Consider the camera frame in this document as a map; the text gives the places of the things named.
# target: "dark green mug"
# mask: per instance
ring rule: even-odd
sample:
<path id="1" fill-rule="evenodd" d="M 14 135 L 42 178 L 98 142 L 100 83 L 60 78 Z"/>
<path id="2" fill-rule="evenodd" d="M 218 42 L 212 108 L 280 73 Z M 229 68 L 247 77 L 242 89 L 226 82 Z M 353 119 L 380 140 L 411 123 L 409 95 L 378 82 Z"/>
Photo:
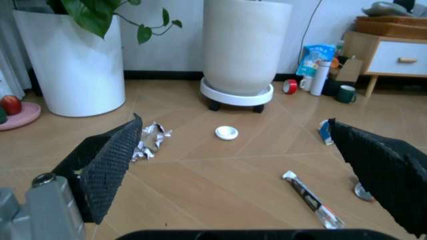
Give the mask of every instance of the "dark green mug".
<path id="1" fill-rule="evenodd" d="M 345 104 L 354 103 L 357 98 L 358 94 L 356 89 L 348 85 L 341 85 L 338 91 L 338 95 L 336 95 L 336 100 Z"/>

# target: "tube of paste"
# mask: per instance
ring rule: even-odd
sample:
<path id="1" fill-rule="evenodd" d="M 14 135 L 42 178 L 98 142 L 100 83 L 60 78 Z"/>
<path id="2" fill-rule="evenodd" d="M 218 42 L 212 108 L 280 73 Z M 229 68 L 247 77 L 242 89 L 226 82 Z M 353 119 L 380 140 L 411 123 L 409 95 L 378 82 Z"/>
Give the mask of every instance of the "tube of paste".
<path id="1" fill-rule="evenodd" d="M 327 229 L 343 229 L 346 224 L 326 206 L 322 204 L 319 198 L 312 193 L 307 186 L 298 178 L 293 171 L 287 171 L 282 179 L 288 181 L 295 191 L 302 197 L 304 202 L 319 218 L 320 222 Z"/>

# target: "crumpled aluminum foil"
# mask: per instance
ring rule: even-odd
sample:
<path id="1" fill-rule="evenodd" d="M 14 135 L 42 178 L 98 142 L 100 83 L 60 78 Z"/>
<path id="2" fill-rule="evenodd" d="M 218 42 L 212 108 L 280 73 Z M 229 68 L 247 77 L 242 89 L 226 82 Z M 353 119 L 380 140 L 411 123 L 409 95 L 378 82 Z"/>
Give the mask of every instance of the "crumpled aluminum foil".
<path id="1" fill-rule="evenodd" d="M 162 125 L 153 122 L 142 129 L 141 140 L 133 151 L 132 162 L 138 160 L 154 158 L 160 145 L 166 138 L 171 137 L 172 130 L 165 131 Z"/>

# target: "white mug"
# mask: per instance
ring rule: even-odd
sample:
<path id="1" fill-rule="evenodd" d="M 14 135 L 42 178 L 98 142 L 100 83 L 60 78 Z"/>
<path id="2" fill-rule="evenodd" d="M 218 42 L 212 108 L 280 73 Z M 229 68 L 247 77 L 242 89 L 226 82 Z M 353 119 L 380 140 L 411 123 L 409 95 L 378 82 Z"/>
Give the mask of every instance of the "white mug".
<path id="1" fill-rule="evenodd" d="M 301 88 L 304 91 L 309 92 L 310 88 L 312 87 L 313 78 L 309 76 L 305 76 L 300 82 L 299 82 L 299 88 Z"/>

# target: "caster wheel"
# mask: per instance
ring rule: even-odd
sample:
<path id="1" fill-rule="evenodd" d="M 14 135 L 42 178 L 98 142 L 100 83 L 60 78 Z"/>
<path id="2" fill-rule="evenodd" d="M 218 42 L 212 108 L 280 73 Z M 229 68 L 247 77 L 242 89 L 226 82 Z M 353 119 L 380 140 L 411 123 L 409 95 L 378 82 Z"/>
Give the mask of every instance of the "caster wheel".
<path id="1" fill-rule="evenodd" d="M 254 113 L 262 113 L 264 110 L 264 105 L 253 106 L 252 111 Z"/>
<path id="2" fill-rule="evenodd" d="M 221 104 L 215 100 L 211 100 L 209 104 L 209 109 L 216 112 L 220 109 Z"/>

